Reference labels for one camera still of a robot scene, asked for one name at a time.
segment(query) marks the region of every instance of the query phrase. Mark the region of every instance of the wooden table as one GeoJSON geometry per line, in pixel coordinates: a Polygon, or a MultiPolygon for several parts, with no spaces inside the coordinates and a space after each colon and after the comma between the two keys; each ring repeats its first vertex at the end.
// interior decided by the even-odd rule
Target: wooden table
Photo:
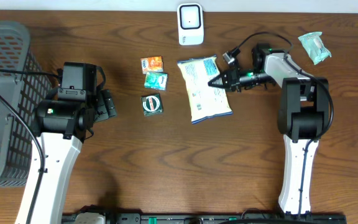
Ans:
{"type": "MultiPolygon", "coordinates": [[[[205,39],[178,44],[174,12],[0,11],[0,20],[26,25],[31,49],[46,71],[66,61],[103,67],[118,116],[94,126],[74,166],[64,212],[84,205],[136,208],[145,213],[272,210],[283,180],[284,144],[276,125],[280,89],[269,86],[228,93],[232,116],[191,124],[185,82],[177,60],[222,53],[248,35],[269,30],[295,45],[292,57],[305,71],[326,77],[335,105],[334,124],[313,164],[313,212],[343,212],[358,223],[358,14],[204,13],[205,39]],[[333,57],[314,66],[297,37],[322,31],[333,57]],[[164,113],[144,117],[140,58],[161,55],[168,73],[160,91],[164,113]]],[[[257,41],[239,60],[250,68],[257,41]]],[[[24,188],[0,189],[0,223],[16,219],[24,188]]]]}

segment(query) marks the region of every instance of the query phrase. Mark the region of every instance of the large white package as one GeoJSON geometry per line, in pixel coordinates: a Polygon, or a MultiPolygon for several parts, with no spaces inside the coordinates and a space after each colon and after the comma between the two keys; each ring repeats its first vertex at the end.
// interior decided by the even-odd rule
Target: large white package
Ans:
{"type": "Polygon", "coordinates": [[[186,81],[193,124],[215,116],[233,114],[225,90],[208,86],[208,81],[219,75],[215,60],[216,55],[178,62],[186,81]]]}

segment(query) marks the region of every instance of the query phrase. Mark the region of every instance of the crumpled packet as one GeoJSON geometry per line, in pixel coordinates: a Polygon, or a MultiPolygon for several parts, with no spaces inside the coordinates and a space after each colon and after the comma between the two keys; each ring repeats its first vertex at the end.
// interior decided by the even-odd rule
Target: crumpled packet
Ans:
{"type": "Polygon", "coordinates": [[[216,55],[178,62],[181,74],[186,81],[192,124],[216,116],[233,114],[226,92],[223,89],[208,86],[208,82],[219,75],[215,60],[216,55]]]}
{"type": "Polygon", "coordinates": [[[320,39],[321,34],[323,33],[311,32],[298,37],[314,65],[322,62],[327,57],[332,57],[330,51],[324,47],[323,41],[320,39]]]}

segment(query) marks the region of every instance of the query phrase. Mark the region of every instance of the gray plastic basket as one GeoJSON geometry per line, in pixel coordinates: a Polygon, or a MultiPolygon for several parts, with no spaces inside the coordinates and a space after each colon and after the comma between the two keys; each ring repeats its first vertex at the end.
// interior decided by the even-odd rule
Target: gray plastic basket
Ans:
{"type": "MultiPolygon", "coordinates": [[[[0,68],[41,71],[31,54],[30,34],[17,22],[0,22],[0,68]]],[[[31,112],[51,89],[46,76],[0,72],[0,94],[31,124],[31,112]]],[[[0,187],[22,186],[31,163],[31,137],[0,103],[0,187]]]]}

